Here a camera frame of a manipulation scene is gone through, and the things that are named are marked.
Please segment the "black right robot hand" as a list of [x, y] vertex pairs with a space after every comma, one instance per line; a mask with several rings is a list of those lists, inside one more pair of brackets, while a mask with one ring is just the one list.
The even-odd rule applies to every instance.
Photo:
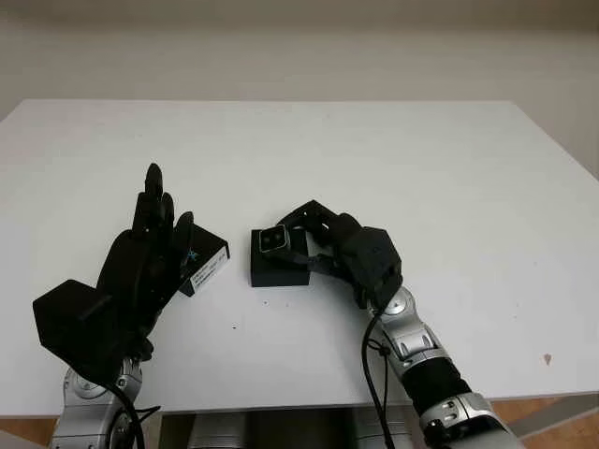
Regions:
[[309, 271], [328, 275], [351, 283], [354, 276], [343, 261], [342, 247], [361, 229], [361, 225], [347, 213], [336, 214], [321, 203], [311, 200], [296, 208], [278, 222], [286, 231], [300, 229], [310, 233], [315, 242], [330, 248], [332, 255], [319, 253], [314, 256], [298, 253], [287, 243], [275, 250], [270, 258], [282, 260]]

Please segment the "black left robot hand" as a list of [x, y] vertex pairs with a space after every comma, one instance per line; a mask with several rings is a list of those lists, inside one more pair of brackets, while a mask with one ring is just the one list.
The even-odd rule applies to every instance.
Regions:
[[175, 217], [158, 164], [149, 165], [132, 225], [112, 243], [96, 287], [117, 300], [124, 317], [124, 353], [152, 358], [149, 335], [182, 285], [194, 234], [191, 211]]

